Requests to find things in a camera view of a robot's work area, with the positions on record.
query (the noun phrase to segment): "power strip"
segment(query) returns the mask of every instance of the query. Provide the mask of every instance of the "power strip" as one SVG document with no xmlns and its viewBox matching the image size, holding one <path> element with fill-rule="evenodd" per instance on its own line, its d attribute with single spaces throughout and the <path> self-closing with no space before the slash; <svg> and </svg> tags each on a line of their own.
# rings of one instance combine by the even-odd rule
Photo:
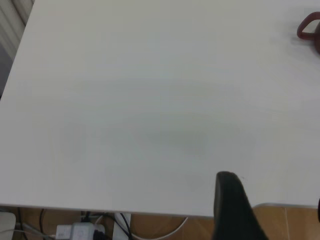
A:
<svg viewBox="0 0 320 240">
<path fill-rule="evenodd" d="M 58 225 L 56 227 L 56 240 L 94 240 L 95 231 L 106 233 L 101 224 L 94 225 L 91 222 L 76 222 L 72 225 Z"/>
</svg>

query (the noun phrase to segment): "white table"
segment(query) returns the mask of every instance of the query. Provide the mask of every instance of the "white table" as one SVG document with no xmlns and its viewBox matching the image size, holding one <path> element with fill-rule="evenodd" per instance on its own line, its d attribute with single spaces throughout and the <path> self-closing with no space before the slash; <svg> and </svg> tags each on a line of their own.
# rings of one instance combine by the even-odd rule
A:
<svg viewBox="0 0 320 240">
<path fill-rule="evenodd" d="M 316 206 L 317 0 L 37 0 L 0 101 L 0 204 L 212 216 Z"/>
</svg>

